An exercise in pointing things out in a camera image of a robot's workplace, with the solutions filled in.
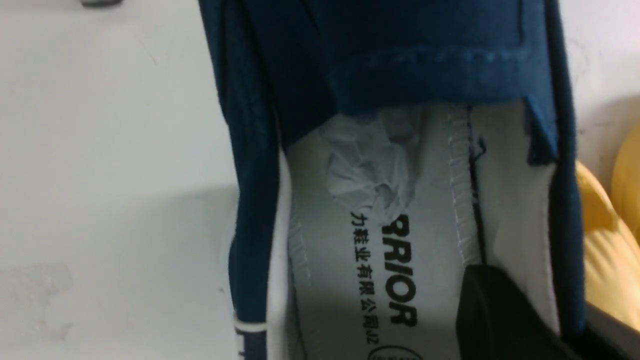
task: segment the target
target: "white insole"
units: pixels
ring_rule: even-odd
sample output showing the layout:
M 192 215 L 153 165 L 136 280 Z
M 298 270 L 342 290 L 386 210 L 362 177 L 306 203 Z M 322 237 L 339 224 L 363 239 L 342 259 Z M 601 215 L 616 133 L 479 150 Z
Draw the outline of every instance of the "white insole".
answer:
M 462 275 L 480 260 L 467 111 L 431 108 L 422 130 L 415 198 L 392 224 L 332 199 L 317 133 L 289 149 L 289 255 L 310 360 L 460 358 Z

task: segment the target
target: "white wall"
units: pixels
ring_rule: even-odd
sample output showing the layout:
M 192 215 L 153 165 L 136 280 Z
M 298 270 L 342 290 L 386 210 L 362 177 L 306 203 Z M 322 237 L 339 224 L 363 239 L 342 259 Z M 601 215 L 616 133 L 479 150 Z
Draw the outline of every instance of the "white wall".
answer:
M 608 183 L 640 118 L 640 3 L 563 5 L 580 156 Z M 236 183 L 196 0 L 0 1 L 0 176 L 0 304 L 39 311 L 0 314 L 0 358 L 233 357 Z

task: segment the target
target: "blue canvas shoe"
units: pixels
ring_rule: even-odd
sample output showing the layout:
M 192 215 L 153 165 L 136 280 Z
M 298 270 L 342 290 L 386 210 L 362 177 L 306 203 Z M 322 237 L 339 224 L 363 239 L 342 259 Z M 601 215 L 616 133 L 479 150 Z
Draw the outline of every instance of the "blue canvas shoe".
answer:
M 586 321 L 556 0 L 200 6 L 241 359 L 631 358 Z

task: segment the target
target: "yellow object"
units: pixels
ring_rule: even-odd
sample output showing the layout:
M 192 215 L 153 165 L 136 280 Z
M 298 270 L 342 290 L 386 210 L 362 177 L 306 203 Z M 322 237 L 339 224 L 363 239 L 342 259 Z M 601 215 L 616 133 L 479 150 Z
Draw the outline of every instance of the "yellow object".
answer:
M 640 247 L 596 177 L 577 164 L 587 301 L 640 331 Z
M 633 235 L 640 239 L 640 124 L 627 136 L 618 153 L 611 200 Z

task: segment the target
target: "blue fabric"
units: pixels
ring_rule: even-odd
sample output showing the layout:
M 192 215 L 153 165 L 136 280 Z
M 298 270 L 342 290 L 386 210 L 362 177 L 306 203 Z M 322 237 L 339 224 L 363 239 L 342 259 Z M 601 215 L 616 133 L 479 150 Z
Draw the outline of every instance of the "blue fabric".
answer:
M 229 257 L 231 296 L 240 321 L 262 323 L 279 187 L 272 98 L 242 4 L 203 0 L 200 6 L 240 187 Z
M 337 112 L 522 99 L 530 115 L 528 162 L 558 167 L 549 219 L 554 286 L 563 334 L 580 332 L 575 124 L 556 0 L 200 4 L 241 187 L 230 258 L 240 320 L 263 322 L 266 311 L 278 187 L 274 113 L 287 147 Z
M 575 178 L 575 114 L 557 0 L 547 1 L 547 19 L 560 135 L 557 169 L 549 194 L 551 265 L 563 337 L 576 344 L 586 321 L 583 227 Z
M 236 329 L 236 334 L 242 336 L 243 348 L 238 349 L 238 355 L 244 360 L 267 360 L 267 332 L 243 332 Z

